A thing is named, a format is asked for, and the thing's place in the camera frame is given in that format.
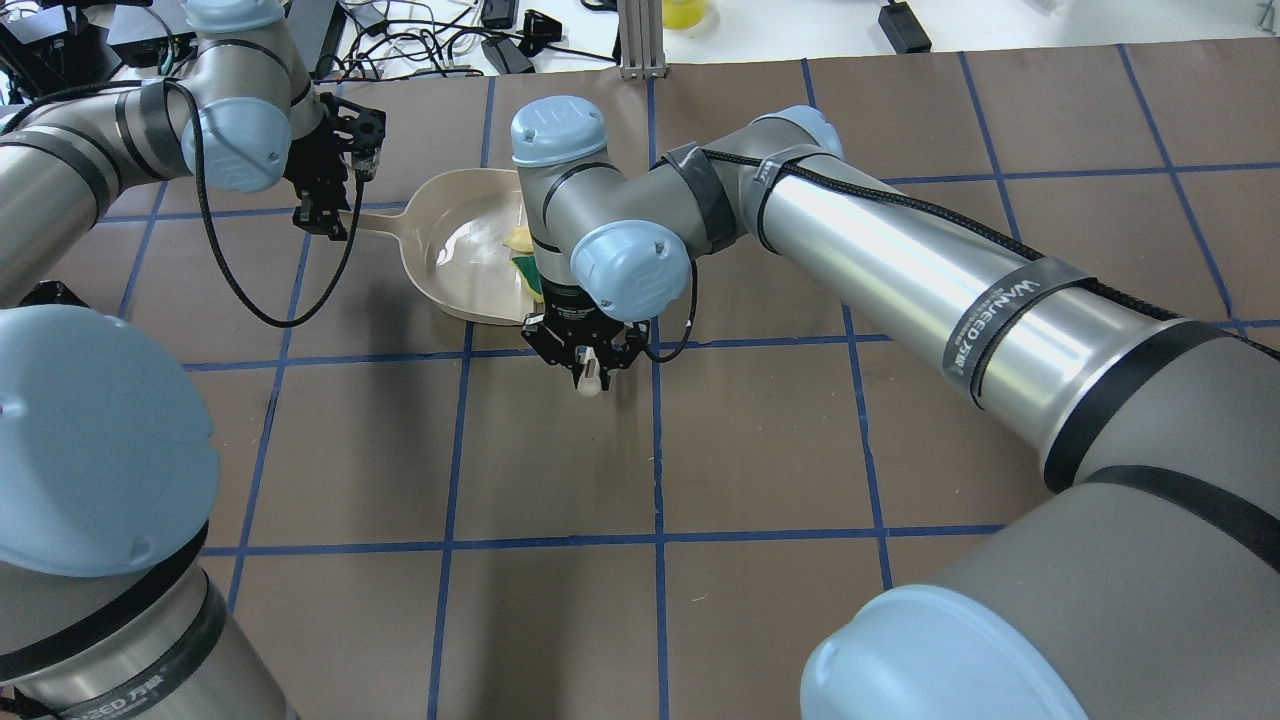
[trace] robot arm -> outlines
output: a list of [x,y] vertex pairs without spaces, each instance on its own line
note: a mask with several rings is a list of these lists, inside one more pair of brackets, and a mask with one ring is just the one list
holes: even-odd
[[[294,224],[346,238],[340,154],[352,154],[357,181],[371,179],[384,115],[314,92],[278,3],[184,6],[200,36],[186,78],[32,108],[5,122],[0,306],[29,291],[122,192],[195,172],[191,100],[200,108],[210,184],[257,192],[284,177],[300,197]],[[340,115],[343,108],[358,117]]]
[[806,720],[1280,706],[1274,351],[936,217],[846,165],[809,108],[669,154],[632,181],[580,99],[526,106],[512,142],[550,288],[525,334],[575,380],[584,357],[616,350],[618,331],[646,337],[646,319],[685,290],[690,258],[750,229],[1036,447],[1061,492],[826,641],[804,675]]

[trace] black cable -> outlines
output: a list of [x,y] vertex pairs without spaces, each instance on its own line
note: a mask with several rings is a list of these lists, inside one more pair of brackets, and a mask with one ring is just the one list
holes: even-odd
[[191,126],[195,140],[195,155],[196,155],[196,197],[200,200],[200,219],[205,224],[205,234],[209,237],[209,247],[214,252],[214,260],[218,263],[218,269],[223,273],[223,278],[227,281],[228,287],[241,301],[244,307],[252,313],[259,320],[274,327],[274,328],[296,328],[302,323],[306,323],[316,313],[324,307],[328,302],[329,296],[333,295],[335,287],[338,287],[338,281],[342,279],[343,272],[347,269],[347,261],[351,259],[351,250],[356,243],[356,227],[360,223],[360,209],[365,202],[365,183],[360,178],[356,178],[356,204],[351,211],[351,229],[347,233],[347,246],[342,251],[342,260],[338,261],[338,269],[333,273],[333,279],[329,281],[329,286],[316,300],[316,304],[311,306],[310,310],[292,320],[279,320],[262,311],[261,307],[250,300],[244,290],[241,288],[239,283],[236,282],[236,277],[232,274],[230,266],[227,264],[227,258],[223,255],[221,243],[218,241],[218,231],[214,229],[214,217],[209,210],[209,192],[205,187],[205,136],[204,127],[200,120],[200,105],[196,102],[196,96],[191,94],[187,87],[175,79],[165,78],[165,90],[173,90],[182,95],[183,100],[187,102],[187,110],[191,113]]
[[649,360],[662,365],[663,363],[671,363],[685,351],[689,346],[689,336],[694,333],[694,320],[698,318],[698,261],[689,261],[689,272],[692,274],[689,290],[689,320],[685,322],[685,336],[680,338],[680,345],[671,351],[671,355],[659,356],[657,352],[649,348],[648,345],[644,346],[644,354]]
[[[719,150],[704,150],[704,152],[712,160],[719,160],[722,163],[732,163],[735,165],[759,165],[763,161],[759,158],[748,158],[748,156],[744,156],[744,155],[735,155],[732,152],[722,152]],[[918,197],[910,197],[908,195],[900,195],[897,192],[888,192],[888,191],[883,191],[883,190],[876,190],[873,187],[867,187],[867,186],[863,186],[863,184],[855,184],[855,183],[851,183],[851,182],[836,179],[836,178],[824,176],[822,173],[810,170],[808,168],[801,168],[801,167],[795,165],[792,163],[785,164],[782,167],[781,174],[782,176],[795,176],[795,177],[797,177],[800,179],[808,181],[808,182],[810,182],[813,184],[817,184],[818,187],[827,188],[827,190],[829,190],[832,192],[840,192],[842,195],[849,195],[849,196],[852,196],[852,197],[861,197],[864,200],[873,200],[876,202],[886,202],[886,204],[892,204],[892,205],[900,205],[902,208],[909,208],[909,209],[916,210],[919,213],[925,213],[928,215],[933,215],[936,218],[941,218],[943,220],[947,220],[951,224],[959,225],[959,227],[961,227],[961,228],[964,228],[964,229],[966,229],[966,231],[969,231],[969,232],[972,232],[972,233],[982,237],[983,240],[993,242],[993,243],[998,245],[1000,247],[1004,247],[1005,250],[1009,250],[1010,252],[1012,252],[1012,254],[1018,255],[1019,258],[1023,258],[1024,260],[1028,260],[1028,261],[1036,261],[1036,260],[1039,260],[1041,258],[1044,256],[1043,252],[1039,252],[1034,247],[1029,247],[1027,245],[1023,245],[1023,243],[1018,242],[1016,240],[1009,237],[1007,234],[1005,234],[1005,233],[1002,233],[1002,232],[1000,232],[1000,231],[997,231],[995,228],[987,227],[987,225],[979,223],[978,220],[974,220],[973,218],[969,218],[966,215],[956,213],[955,210],[943,208],[941,205],[934,205],[933,202],[929,202],[927,200],[920,200]],[[1116,305],[1119,305],[1121,307],[1126,307],[1126,309],[1133,310],[1133,311],[1135,311],[1138,314],[1146,315],[1146,316],[1148,316],[1148,318],[1151,318],[1153,320],[1158,320],[1158,322],[1176,320],[1176,319],[1179,319],[1179,318],[1183,316],[1183,315],[1179,315],[1178,313],[1172,313],[1170,310],[1165,310],[1164,307],[1161,307],[1158,305],[1155,305],[1152,302],[1147,302],[1146,300],[1140,300],[1140,299],[1134,297],[1134,296],[1132,296],[1132,295],[1129,295],[1129,293],[1126,293],[1126,292],[1124,292],[1121,290],[1117,290],[1115,287],[1105,284],[1101,281],[1098,281],[1097,278],[1092,278],[1089,281],[1085,281],[1085,282],[1080,283],[1079,287],[1082,287],[1083,290],[1088,290],[1089,292],[1092,292],[1092,293],[1094,293],[1094,295],[1097,295],[1097,296],[1100,296],[1100,297],[1102,297],[1105,300],[1110,300],[1111,302],[1115,302]],[[1247,337],[1240,337],[1240,336],[1235,336],[1235,337],[1239,337],[1239,340],[1242,340],[1243,342],[1248,343],[1251,347],[1253,347],[1256,350],[1260,350],[1260,351],[1265,352],[1266,355],[1268,355],[1268,356],[1271,356],[1271,357],[1274,357],[1276,360],[1280,360],[1280,351],[1276,351],[1276,350],[1274,350],[1271,347],[1267,347],[1267,346],[1265,346],[1265,345],[1262,345],[1260,342],[1254,342],[1254,341],[1252,341],[1252,340],[1249,340]]]
[[22,110],[18,110],[18,113],[14,114],[12,118],[9,118],[9,122],[4,124],[4,128],[0,129],[0,135],[17,129],[23,120],[29,118],[32,113],[44,108],[45,105],[51,105],[54,102],[65,102],[68,100],[83,100],[86,97],[92,97],[95,95],[99,95],[104,90],[119,90],[125,87],[142,87],[142,81],[115,79],[109,82],[95,82],[91,85],[78,85],[76,87],[68,87],[67,90],[50,92],[33,101],[31,105],[27,105]]
[[604,60],[605,63],[613,65],[613,58],[607,55],[596,55],[595,53],[588,53],[586,50],[575,50],[572,47],[561,47],[559,45],[547,45],[547,50],[554,50],[557,53],[566,53],[568,55],[579,55],[582,58],[590,58],[593,60]]
[[[173,72],[173,64],[178,59],[178,36],[173,33],[173,28],[169,27],[169,23],[166,23],[165,19],[160,17],[160,13],[152,10],[151,8],[147,8],[146,5],[143,5],[142,9],[146,10],[148,15],[155,18],[157,23],[160,23],[160,27],[164,28],[165,40],[169,41],[165,46],[165,55],[161,59],[156,60],[156,73],[166,76]],[[161,61],[166,67],[161,67],[160,64]]]

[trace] wire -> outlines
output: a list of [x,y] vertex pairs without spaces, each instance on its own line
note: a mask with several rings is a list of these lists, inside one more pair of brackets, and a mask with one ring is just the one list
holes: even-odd
[[694,333],[694,320],[698,318],[698,261],[696,260],[689,261],[689,272],[692,274],[689,291],[689,319],[685,320],[685,336],[680,338],[680,345],[677,345],[676,348],[671,351],[671,355],[663,355],[663,356],[659,356],[657,352],[650,350],[648,345],[644,346],[645,356],[659,365],[662,365],[663,363],[671,363],[676,357],[680,357],[680,354],[684,352],[685,347],[689,346],[689,336]]
[[316,300],[315,305],[302,315],[292,320],[279,320],[262,311],[244,290],[241,288],[239,283],[236,282],[234,274],[232,274],[230,266],[227,264],[227,258],[223,255],[221,243],[218,241],[218,231],[214,229],[214,217],[209,210],[209,192],[205,187],[205,135],[204,127],[200,120],[200,105],[196,102],[196,96],[192,95],[191,90],[187,90],[180,82],[173,78],[165,78],[165,90],[173,90],[182,95],[182,99],[187,102],[187,110],[191,113],[191,126],[195,140],[195,156],[196,156],[196,197],[200,200],[200,219],[205,224],[205,234],[209,237],[209,247],[214,252],[214,260],[218,263],[218,269],[221,270],[223,278],[227,281],[228,287],[241,301],[244,307],[252,313],[259,320],[274,327],[274,328],[296,328],[302,323],[306,323],[315,316],[316,313],[324,307],[324,304],[329,301],[329,296],[333,295],[335,287],[338,287],[338,281],[342,279],[343,272],[347,269],[347,261],[351,259],[351,250],[356,245],[356,228],[360,223],[360,209],[365,202],[365,183],[360,178],[356,178],[356,204],[351,211],[351,229],[347,233],[347,246],[342,251],[342,260],[338,261],[338,269],[333,273],[333,279],[329,281],[329,286]]
[[152,10],[151,8],[147,8],[146,5],[143,5],[142,9],[146,10],[148,15],[155,18],[157,23],[160,23],[160,27],[164,28],[165,38],[169,41],[166,51],[164,54],[164,59],[161,60],[164,64],[161,65],[159,61],[156,64],[156,72],[160,73],[161,76],[168,76],[169,73],[173,72],[173,63],[174,59],[177,59],[178,56],[178,36],[173,33],[173,28],[169,27],[169,23],[166,23],[165,19],[160,17],[160,13]]
[[586,50],[573,50],[572,47],[561,47],[559,45],[548,45],[547,50],[554,50],[557,53],[566,53],[568,55],[580,55],[582,58],[590,58],[593,60],[604,60],[605,63],[613,65],[617,64],[613,58],[607,55],[596,55],[595,53],[588,53]]

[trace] cables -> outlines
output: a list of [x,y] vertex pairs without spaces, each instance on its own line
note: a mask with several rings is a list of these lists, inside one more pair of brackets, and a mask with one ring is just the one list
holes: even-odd
[[187,110],[191,113],[192,132],[195,136],[195,155],[196,155],[196,197],[200,200],[200,219],[205,224],[205,234],[209,237],[209,247],[214,252],[214,260],[218,263],[218,269],[223,273],[223,279],[227,281],[228,287],[230,287],[232,293],[241,301],[244,307],[253,314],[259,320],[274,327],[274,328],[296,328],[302,323],[306,323],[315,316],[316,313],[324,307],[324,304],[329,301],[329,296],[333,295],[335,287],[338,287],[338,281],[342,279],[343,272],[347,269],[347,261],[351,260],[351,251],[356,245],[356,228],[360,223],[360,209],[365,202],[365,183],[356,178],[356,204],[351,213],[351,229],[347,233],[347,245],[342,251],[342,260],[338,261],[338,269],[333,273],[333,279],[329,281],[329,286],[325,287],[320,299],[316,300],[315,305],[302,315],[292,320],[280,320],[268,315],[259,307],[244,290],[241,288],[239,283],[236,281],[234,274],[232,274],[230,266],[227,264],[227,258],[223,255],[221,243],[218,241],[218,231],[214,229],[214,217],[209,210],[209,192],[205,187],[205,135],[204,127],[200,119],[200,105],[196,102],[196,96],[191,94],[187,87],[173,78],[165,78],[165,90],[173,90],[179,94],[187,104]]
[[671,355],[663,355],[663,356],[659,356],[657,352],[650,350],[648,345],[644,346],[645,356],[659,365],[664,363],[671,363],[676,357],[680,357],[680,354],[684,352],[685,347],[689,346],[689,336],[694,334],[694,320],[698,318],[698,261],[690,260],[689,269],[690,273],[692,273],[692,279],[690,281],[690,291],[689,291],[689,319],[685,320],[685,334],[684,337],[680,338],[680,345],[677,345],[676,348],[671,351]]
[[164,28],[165,38],[168,40],[168,42],[165,44],[165,53],[164,53],[164,55],[161,55],[160,60],[156,64],[156,73],[159,73],[161,76],[168,76],[169,73],[173,72],[173,63],[178,58],[178,50],[179,50],[178,49],[178,36],[174,35],[173,28],[169,27],[169,23],[165,22],[165,19],[160,17],[160,13],[152,10],[151,8],[147,8],[146,5],[143,5],[142,9],[148,15],[151,15],[152,18],[155,18],[155,20],[157,23],[160,23],[160,27]]
[[[371,4],[374,0],[366,0],[365,3],[348,3],[344,9],[351,12],[351,8],[360,8],[362,5]],[[362,47],[366,38],[375,35],[374,31],[369,28],[357,28],[356,37],[352,41],[347,54],[342,58],[333,56],[335,65],[339,69],[340,77],[337,78],[339,82],[353,81],[353,82],[392,82],[396,79],[410,79],[424,76],[483,76],[480,70],[472,68],[454,68],[454,63],[458,55],[465,55],[470,53],[477,38],[497,38],[507,37],[515,41],[524,40],[521,33],[506,32],[485,28],[481,26],[466,24],[465,20],[467,15],[477,12],[479,4],[466,4],[466,8],[456,17],[449,20],[438,20],[430,6],[416,0],[387,0],[388,12],[390,12],[390,5],[393,3],[408,5],[411,9],[416,6],[425,6],[429,12],[428,19],[413,18],[412,13],[410,18],[397,18],[388,19],[384,27],[390,28],[404,28],[398,32],[387,33],[384,37],[375,41],[371,46]],[[422,50],[412,50],[406,53],[399,47],[399,42],[411,41],[422,45]],[[378,50],[389,46],[390,53],[383,55],[375,55]],[[553,53],[564,53],[567,55],[576,55],[580,58],[588,58],[591,60],[599,60],[603,63],[614,64],[614,59],[599,55],[595,53],[588,53],[585,50],[577,50],[573,47],[564,47],[561,45],[544,45],[547,50]],[[434,69],[417,69],[408,74],[384,77],[383,64],[388,60],[408,60],[408,61],[430,61]],[[332,79],[320,81],[325,83],[334,82]]]

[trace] black band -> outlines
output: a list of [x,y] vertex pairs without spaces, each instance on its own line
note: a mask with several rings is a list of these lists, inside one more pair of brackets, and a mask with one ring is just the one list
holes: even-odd
[[128,99],[128,92],[122,92],[115,96],[115,129],[120,133],[120,141],[124,142],[124,150],[128,151],[129,159],[133,160],[133,164],[146,173],[148,178],[163,181],[165,179],[164,176],[157,173],[156,169],[151,167],[151,163],[147,163],[146,158],[142,156],[142,152],[138,151],[138,143],[133,141],[133,131],[129,129],[129,114],[127,109]]
[[138,110],[142,113],[142,133],[151,145],[151,151],[161,160],[164,158],[182,158],[182,143],[178,142],[178,131],[173,127],[169,117],[168,90],[163,82],[142,86],[138,92]]
[[698,201],[698,210],[703,215],[703,229],[707,232],[707,242],[710,243],[708,254],[719,252],[733,245],[737,240],[737,219],[733,217],[733,206],[724,193],[724,184],[716,168],[707,159],[707,154],[696,142],[682,145],[669,150],[663,155],[666,164],[671,165],[681,179],[689,186],[689,192]]
[[1213,525],[1280,573],[1280,520],[1243,497],[1164,468],[1105,468],[1082,480],[1138,489],[1167,500]]
[[982,378],[996,346],[1023,315],[1050,295],[1093,275],[1057,258],[1041,258],[1000,278],[960,316],[942,352],[942,377],[982,407]]
[[1211,340],[1228,337],[1203,323],[1166,328],[1130,350],[1080,398],[1044,460],[1044,484],[1062,492],[1075,482],[1084,456],[1116,411],[1166,365]]
[[536,245],[538,247],[541,247],[543,250],[545,250],[548,252],[554,252],[557,255],[562,254],[561,250],[559,250],[559,247],[556,247],[554,245],[547,245],[545,242],[538,240],[536,237],[532,238],[532,240],[534,240],[534,245]]
[[270,49],[264,47],[264,46],[261,46],[261,45],[259,45],[256,42],[250,42],[247,40],[238,40],[238,38],[234,38],[234,37],[227,38],[227,40],[215,40],[215,41],[210,42],[209,45],[206,45],[201,50],[200,54],[204,55],[205,53],[209,53],[214,47],[224,47],[227,45],[232,45],[232,46],[236,46],[236,47],[248,47],[250,50],[257,50],[259,53],[261,53],[261,54],[266,55],[268,58],[275,60],[275,64],[280,65],[280,69],[284,70],[285,76],[289,74],[289,65],[287,65],[284,63],[284,59],[282,59],[279,55],[276,55],[275,53],[273,53]]
[[0,655],[0,678],[20,678],[74,657],[115,634],[169,592],[200,555],[209,524],[182,550],[163,560],[129,589],[92,615],[22,650]]
[[773,195],[773,188],[777,187],[778,181],[787,174],[787,167],[808,158],[813,158],[814,155],[831,155],[831,152],[827,152],[814,145],[792,145],[791,147],[769,155],[768,158],[760,160],[760,167],[756,168],[755,176],[751,177],[751,182],[748,183],[746,188],[741,193],[742,211],[750,213],[753,204],[755,208],[755,222],[749,225],[748,229],[755,233],[760,245],[774,255],[780,255],[780,252],[769,245],[768,238],[764,236],[764,208],[768,205],[769,196]]
[[205,583],[205,602],[173,647],[141,673],[92,700],[59,711],[58,717],[129,720],[160,705],[189,680],[214,652],[227,626],[227,603],[207,575]]
[[552,183],[552,188],[547,191],[547,197],[543,199],[543,227],[547,227],[547,209],[552,206],[552,197],[556,197],[556,192],[561,188],[561,186],[577,173],[593,170],[595,168],[609,168],[613,172],[618,172],[617,168],[608,163],[585,163],[556,178],[556,182]]
[[119,187],[120,191],[124,191],[124,176],[120,174],[120,165],[119,165],[119,163],[115,161],[115,155],[113,155],[110,151],[108,151],[108,149],[104,147],[102,143],[99,142],[96,137],[93,137],[93,136],[91,136],[88,133],[84,133],[82,131],[78,131],[78,129],[76,129],[76,128],[73,128],[70,126],[64,126],[64,124],[60,124],[60,123],[40,123],[40,124],[44,126],[44,127],[46,127],[46,128],[58,128],[58,129],[60,129],[60,131],[63,131],[63,132],[65,132],[68,135],[74,135],[76,137],[78,137],[78,138],[83,140],[84,142],[92,145],[93,149],[97,150],[99,152],[101,152],[102,158],[106,158],[106,161],[111,165],[111,172],[115,173],[115,186]]
[[111,186],[106,182],[106,176],[102,174],[102,169],[97,167],[88,155],[79,151],[70,141],[63,140],[60,137],[54,137],[46,132],[19,129],[5,135],[0,138],[0,147],[6,145],[31,147],[32,150],[40,150],[41,152],[52,155],[61,160],[68,168],[76,170],[86,184],[88,184],[90,192],[93,193],[93,201],[97,204],[97,218],[101,219],[106,214],[106,210],[111,206]]
[[307,86],[302,88],[302,92],[297,94],[293,100],[289,100],[289,108],[297,108],[303,100],[311,97],[311,83],[308,82]]

